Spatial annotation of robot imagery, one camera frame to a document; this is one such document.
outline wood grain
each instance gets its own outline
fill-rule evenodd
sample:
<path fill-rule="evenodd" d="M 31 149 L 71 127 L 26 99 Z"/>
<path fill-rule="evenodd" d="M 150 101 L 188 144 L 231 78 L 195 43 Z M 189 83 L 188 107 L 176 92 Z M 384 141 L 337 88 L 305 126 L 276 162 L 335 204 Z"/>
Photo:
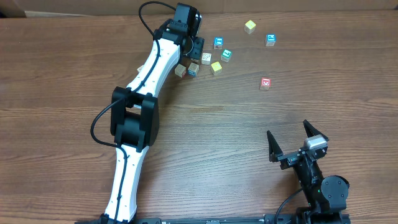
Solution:
<path fill-rule="evenodd" d="M 155 28 L 169 16 L 146 16 Z M 243 30 L 252 19 L 256 31 Z M 331 140 L 325 176 L 351 184 L 353 223 L 398 219 L 398 14 L 394 11 L 204 15 L 233 51 L 223 73 L 170 74 L 160 131 L 142 168 L 138 217 L 274 213 L 298 188 L 267 159 L 266 131 L 285 152 L 304 119 Z M 275 33 L 274 47 L 264 46 Z M 126 86 L 151 48 L 138 17 L 0 20 L 0 223 L 97 218 L 109 200 L 115 153 L 91 140 L 92 119 Z M 261 77 L 272 79 L 259 90 Z M 96 127 L 112 141 L 109 115 Z M 299 195 L 283 212 L 305 205 Z"/>

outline black cable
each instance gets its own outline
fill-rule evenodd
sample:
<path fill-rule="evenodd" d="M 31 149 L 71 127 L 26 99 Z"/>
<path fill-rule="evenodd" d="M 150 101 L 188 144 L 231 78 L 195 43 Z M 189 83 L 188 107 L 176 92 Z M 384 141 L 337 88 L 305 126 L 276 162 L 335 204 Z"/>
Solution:
<path fill-rule="evenodd" d="M 157 61 L 158 61 L 158 59 L 159 59 L 159 57 L 160 57 L 160 45 L 159 45 L 159 41 L 158 41 L 157 39 L 155 39 L 155 37 L 154 37 L 155 34 L 151 31 L 151 29 L 150 29 L 150 28 L 148 27 L 148 25 L 145 23 L 145 21 L 144 21 L 143 18 L 142 18 L 142 15 L 141 15 L 141 10 L 142 10 L 142 8 L 143 8 L 144 6 L 146 6 L 146 5 L 148 5 L 148 4 L 161 4 L 161 5 L 164 5 L 164 6 L 167 6 L 167 7 L 171 8 L 171 9 L 173 9 L 174 11 L 175 11 L 175 8 L 174 8 L 173 6 L 170 6 L 170 5 L 168 5 L 168 4 L 166 4 L 166 3 L 163 3 L 163 2 L 149 1 L 149 2 L 145 2 L 144 4 L 142 4 L 142 5 L 140 6 L 140 8 L 138 9 L 138 15 L 139 15 L 139 18 L 140 18 L 142 24 L 143 24 L 143 25 L 145 26 L 145 28 L 150 32 L 150 34 L 153 36 L 153 38 L 154 38 L 154 40 L 155 40 L 155 42 L 156 42 L 156 46 L 157 46 L 157 55 L 156 55 L 155 61 L 154 61 L 154 63 L 152 64 L 150 70 L 148 71 L 148 74 L 147 74 L 147 75 L 144 77 L 144 79 L 140 82 L 140 84 L 137 86 L 137 88 L 136 88 L 135 90 L 131 91 L 130 94 L 128 94 L 128 95 L 125 96 L 124 98 L 120 98 L 120 99 L 116 100 L 115 102 L 111 103 L 111 104 L 108 105 L 106 108 L 104 108 L 101 112 L 99 112 L 99 114 L 98 114 L 98 115 L 95 117 L 95 119 L 93 120 L 93 122 L 92 122 L 92 124 L 91 124 L 91 128 L 90 128 L 90 134 L 91 134 L 91 137 L 94 139 L 94 141 L 96 141 L 96 142 L 99 143 L 99 144 L 105 145 L 105 146 L 116 147 L 116 148 L 120 149 L 120 151 L 122 151 L 122 153 L 123 153 L 123 155 L 124 155 L 124 167 L 123 167 L 123 173 L 122 173 L 122 177 L 121 177 L 121 180 L 120 180 L 119 192 L 118 192 L 118 197 L 117 197 L 118 203 L 117 203 L 117 205 L 116 205 L 116 211 L 115 211 L 114 220 L 113 220 L 113 223 L 114 223 L 114 224 L 116 224 L 116 222 L 118 221 L 118 213 L 119 213 L 120 199 L 121 199 L 121 197 L 122 197 L 121 192 L 122 192 L 122 186 L 123 186 L 123 182 L 124 182 L 124 176 L 125 176 L 125 174 L 126 174 L 128 156 L 127 156 L 126 151 L 125 151 L 120 145 L 112 144 L 112 143 L 108 143 L 108 142 L 104 142 L 104 141 L 99 140 L 99 139 L 95 136 L 95 134 L 94 134 L 94 128 L 95 128 L 95 124 L 96 124 L 97 121 L 100 119 L 100 117 L 102 117 L 102 115 L 104 115 L 109 109 L 111 109 L 114 105 L 116 105 L 116 104 L 119 103 L 120 101 L 124 100 L 125 98 L 128 98 L 128 97 L 131 96 L 133 93 L 135 93 L 135 92 L 137 92 L 138 90 L 140 90 L 141 87 L 145 86 L 145 82 L 146 82 L 147 79 L 149 78 L 149 75 L 150 75 L 150 74 L 152 73 L 152 71 L 155 69 L 156 63 L 157 63 Z M 167 20 L 166 22 L 164 22 L 164 23 L 162 24 L 162 27 L 167 26 L 171 21 L 172 21 L 171 19 Z"/>
<path fill-rule="evenodd" d="M 275 217 L 274 217 L 274 224 L 277 224 L 278 222 L 278 215 L 280 211 L 282 211 L 282 208 L 285 206 L 287 202 L 289 202 L 290 199 L 294 198 L 298 193 L 300 193 L 303 190 L 303 188 L 298 189 L 296 192 L 294 192 L 291 196 L 289 196 L 278 208 L 278 211 L 276 211 Z"/>

